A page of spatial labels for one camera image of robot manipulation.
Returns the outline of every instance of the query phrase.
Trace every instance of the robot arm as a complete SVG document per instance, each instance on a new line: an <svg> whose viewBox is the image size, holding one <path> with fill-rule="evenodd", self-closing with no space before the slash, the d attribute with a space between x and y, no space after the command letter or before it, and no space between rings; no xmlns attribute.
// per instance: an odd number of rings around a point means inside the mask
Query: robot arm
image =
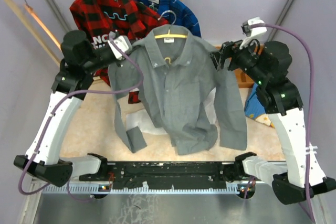
<svg viewBox="0 0 336 224"><path fill-rule="evenodd" d="M263 23L260 18L250 19L243 24L247 38L242 41L223 43L211 58L220 70L224 61L231 58L229 70L240 68L258 84L257 97L278 133L285 166L276 166L254 153L236 158L242 175L255 176L270 185L283 204L292 204L306 199L305 174L306 155L310 155L310 196L336 189L336 181L326 177L315 157L315 147L306 149L306 128L302 101L297 87L286 75L292 62L288 47L278 41L264 44L261 55L259 39L267 31L265 27L250 29L253 24Z"/></svg>
<svg viewBox="0 0 336 224"><path fill-rule="evenodd" d="M113 41L123 52L132 49L127 37L119 36ZM105 174L107 159L92 153L83 157L59 157L68 126L85 98L85 93L67 98L55 114L52 114L52 110L67 94L89 89L93 83L92 73L122 59L122 55L110 41L106 47L94 50L82 31L67 33L61 48L64 59L52 85L53 91L42 125L26 154L16 156L14 160L15 166L24 169L35 156L29 165L28 173L56 186L63 186L70 178L84 174ZM49 127L43 133L46 122L51 116ZM40 148L35 153L42 134Z"/></svg>

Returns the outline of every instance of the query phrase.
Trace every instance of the gray shirt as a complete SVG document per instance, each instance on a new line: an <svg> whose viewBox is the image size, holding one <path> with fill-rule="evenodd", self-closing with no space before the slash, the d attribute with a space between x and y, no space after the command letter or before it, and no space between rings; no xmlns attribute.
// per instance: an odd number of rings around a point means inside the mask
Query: gray shirt
<svg viewBox="0 0 336 224"><path fill-rule="evenodd" d="M169 29L172 34L187 35L187 39L174 38L174 42L165 42L164 39L154 38L166 34ZM215 69L209 56L209 52L217 50L214 46L193 36L185 27L164 25L153 29L133 47L137 49L130 57L144 74L139 98L154 126L167 131L179 155L208 150L215 144L217 127L209 123L203 105L214 87L220 145L246 149L247 127L237 79L234 72L227 70L228 61L223 70ZM110 65L108 74L114 90L131 87L140 78L136 68L128 61L123 61L122 67ZM118 94L115 98L117 100L125 95L127 93ZM116 116L115 120L120 126L120 119ZM129 139L130 134L124 134L124 131L123 128L117 133L132 151L145 147L145 144L137 143L143 141L142 137Z"/></svg>

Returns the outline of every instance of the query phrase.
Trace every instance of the gray floor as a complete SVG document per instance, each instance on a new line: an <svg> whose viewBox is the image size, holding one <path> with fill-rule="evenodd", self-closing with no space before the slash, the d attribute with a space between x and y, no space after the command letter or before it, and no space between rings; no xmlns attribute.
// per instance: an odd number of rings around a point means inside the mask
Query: gray floor
<svg viewBox="0 0 336 224"><path fill-rule="evenodd" d="M43 194L34 224L298 224L311 223L299 205L282 205L266 184L255 195L109 195L90 203Z"/></svg>

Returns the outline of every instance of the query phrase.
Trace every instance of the blue plaid shirt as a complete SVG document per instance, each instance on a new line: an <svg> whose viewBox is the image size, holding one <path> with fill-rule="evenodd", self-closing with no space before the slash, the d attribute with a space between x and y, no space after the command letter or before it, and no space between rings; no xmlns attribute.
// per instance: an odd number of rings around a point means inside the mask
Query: blue plaid shirt
<svg viewBox="0 0 336 224"><path fill-rule="evenodd" d="M136 0L136 1L141 2L146 6L149 6L160 15L165 10L172 10L177 16L175 25L184 26L188 28L193 35L198 37L201 36L201 29L199 27L200 25L198 24L196 16L181 1L179 0L153 0L153 1ZM163 15L163 17L170 23L173 23L175 19L172 13L166 13Z"/></svg>

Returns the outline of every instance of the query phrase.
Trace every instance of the wooden rack frame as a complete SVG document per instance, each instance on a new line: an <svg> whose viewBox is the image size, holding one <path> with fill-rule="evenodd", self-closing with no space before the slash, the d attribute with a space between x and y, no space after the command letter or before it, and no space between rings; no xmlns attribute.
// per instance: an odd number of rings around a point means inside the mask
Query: wooden rack frame
<svg viewBox="0 0 336 224"><path fill-rule="evenodd" d="M29 21L29 19L24 15L24 13L21 11L18 5L13 0L4 0L4 1L15 13L15 15L19 18L19 20L24 24L24 26L29 30L29 32L33 35L33 37L38 41L38 43L43 47L43 49L51 57L51 59L59 66L60 60L48 46L48 44L43 39L41 34L38 33L38 31L35 29L35 27ZM245 74L242 73L241 71L236 71L236 77L238 78L239 87L241 88L249 88L253 85L251 79L245 76Z"/></svg>

